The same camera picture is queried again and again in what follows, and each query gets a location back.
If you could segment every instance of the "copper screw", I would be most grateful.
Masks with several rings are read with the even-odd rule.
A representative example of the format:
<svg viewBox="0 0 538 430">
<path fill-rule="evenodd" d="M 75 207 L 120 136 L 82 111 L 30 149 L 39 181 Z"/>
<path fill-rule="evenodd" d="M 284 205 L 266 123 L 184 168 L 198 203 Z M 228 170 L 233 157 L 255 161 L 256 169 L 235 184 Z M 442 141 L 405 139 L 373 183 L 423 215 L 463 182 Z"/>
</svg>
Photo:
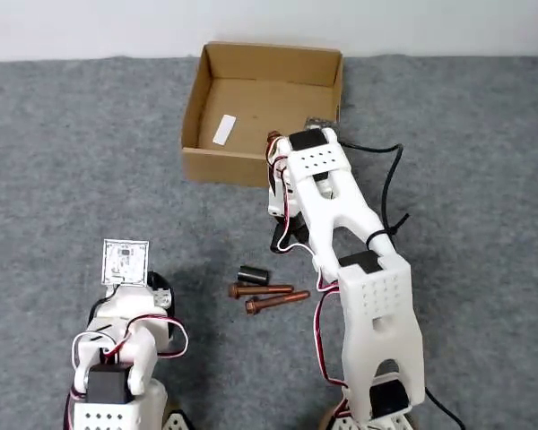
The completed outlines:
<svg viewBox="0 0 538 430">
<path fill-rule="evenodd" d="M 245 285 L 235 282 L 230 285 L 229 296 L 240 298 L 241 296 L 254 296 L 255 294 L 285 294 L 292 293 L 292 285 Z"/>
<path fill-rule="evenodd" d="M 299 291 L 297 293 L 264 298 L 263 300 L 251 298 L 247 302 L 245 302 L 245 310 L 249 315 L 258 314 L 261 309 L 265 309 L 266 307 L 278 306 L 289 302 L 298 302 L 299 300 L 305 300 L 310 295 L 311 293 L 309 293 L 308 291 Z"/>
<path fill-rule="evenodd" d="M 269 132 L 267 134 L 267 143 L 271 143 L 274 138 L 281 136 L 281 133 L 277 132 L 276 130 L 273 130 L 272 132 Z"/>
</svg>

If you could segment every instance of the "cardboard box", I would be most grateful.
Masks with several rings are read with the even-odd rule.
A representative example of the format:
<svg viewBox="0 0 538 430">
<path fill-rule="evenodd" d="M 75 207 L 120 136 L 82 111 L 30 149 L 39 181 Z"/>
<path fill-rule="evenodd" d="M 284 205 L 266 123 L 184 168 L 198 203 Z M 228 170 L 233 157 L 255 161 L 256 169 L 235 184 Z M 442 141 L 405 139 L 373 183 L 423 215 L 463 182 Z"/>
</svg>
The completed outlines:
<svg viewBox="0 0 538 430">
<path fill-rule="evenodd" d="M 181 133 L 186 177 L 267 186 L 267 134 L 303 130 L 310 116 L 336 120 L 342 90 L 339 51 L 208 43 Z M 213 136 L 224 115 L 237 120 L 220 145 Z"/>
</svg>

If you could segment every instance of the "white plastic bracket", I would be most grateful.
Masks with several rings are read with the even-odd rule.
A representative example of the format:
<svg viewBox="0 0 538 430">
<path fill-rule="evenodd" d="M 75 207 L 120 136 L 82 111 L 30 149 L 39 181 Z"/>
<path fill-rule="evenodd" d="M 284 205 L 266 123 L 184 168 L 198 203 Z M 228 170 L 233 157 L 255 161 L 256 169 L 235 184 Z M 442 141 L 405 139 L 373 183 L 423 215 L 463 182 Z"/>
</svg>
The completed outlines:
<svg viewBox="0 0 538 430">
<path fill-rule="evenodd" d="M 337 279 L 339 262 L 333 249 L 333 231 L 348 228 L 363 244 L 383 229 L 378 215 L 367 205 L 351 174 L 351 165 L 330 128 L 323 129 L 328 141 L 307 150 L 292 151 L 287 158 L 294 198 L 309 231 L 309 245 L 318 255 L 327 281 Z M 321 194 L 313 175 L 328 172 L 333 198 Z M 394 254 L 387 235 L 375 237 L 370 248 L 379 255 Z"/>
<path fill-rule="evenodd" d="M 357 264 L 339 270 L 339 292 L 345 324 L 344 394 L 351 414 L 364 426 L 371 418 L 369 388 L 386 360 L 398 365 L 398 379 L 410 405 L 424 401 L 422 335 L 412 308 L 411 267 L 398 254 L 378 259 L 383 269 L 373 273 Z"/>
</svg>

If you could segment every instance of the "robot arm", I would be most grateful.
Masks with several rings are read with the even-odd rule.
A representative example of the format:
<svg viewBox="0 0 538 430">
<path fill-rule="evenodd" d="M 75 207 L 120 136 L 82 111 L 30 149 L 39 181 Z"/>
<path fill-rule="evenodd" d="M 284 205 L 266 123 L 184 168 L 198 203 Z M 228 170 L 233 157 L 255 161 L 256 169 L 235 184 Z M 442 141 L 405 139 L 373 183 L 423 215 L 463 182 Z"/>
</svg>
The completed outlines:
<svg viewBox="0 0 538 430">
<path fill-rule="evenodd" d="M 173 317 L 167 281 L 152 272 L 148 279 L 148 246 L 147 242 L 104 242 L 102 283 L 108 292 L 92 309 L 87 330 L 72 345 L 75 373 L 70 397 L 76 402 L 74 413 L 69 405 L 66 412 L 70 430 L 164 428 L 167 393 L 152 379 L 153 369 L 158 357 L 181 357 L 188 337 Z M 185 347 L 174 353 L 165 352 L 171 325 L 186 340 Z M 185 421 L 179 413 L 175 420 Z"/>
<path fill-rule="evenodd" d="M 315 270 L 338 283 L 345 322 L 343 394 L 352 419 L 366 428 L 408 412 L 424 400 L 422 336 L 412 310 L 410 265 L 387 234 L 372 236 L 383 225 L 366 204 L 332 129 L 277 136 L 267 159 L 269 213 L 283 218 L 287 227 L 287 218 L 299 224 L 302 216 Z M 338 258 L 332 246 L 338 227 L 358 237 L 363 252 Z M 283 252 L 282 241 L 272 248 Z M 398 372 L 377 376 L 387 360 L 396 362 Z"/>
</svg>

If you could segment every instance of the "box flap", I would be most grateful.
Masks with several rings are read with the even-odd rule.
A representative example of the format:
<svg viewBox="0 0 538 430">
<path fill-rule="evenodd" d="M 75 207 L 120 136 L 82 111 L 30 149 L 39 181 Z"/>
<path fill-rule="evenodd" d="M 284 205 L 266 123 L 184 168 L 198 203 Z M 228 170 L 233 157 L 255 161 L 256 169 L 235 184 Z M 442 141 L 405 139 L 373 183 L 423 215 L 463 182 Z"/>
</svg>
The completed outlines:
<svg viewBox="0 0 538 430">
<path fill-rule="evenodd" d="M 215 78 L 281 81 L 332 87 L 342 59 L 334 49 L 210 42 Z"/>
</svg>

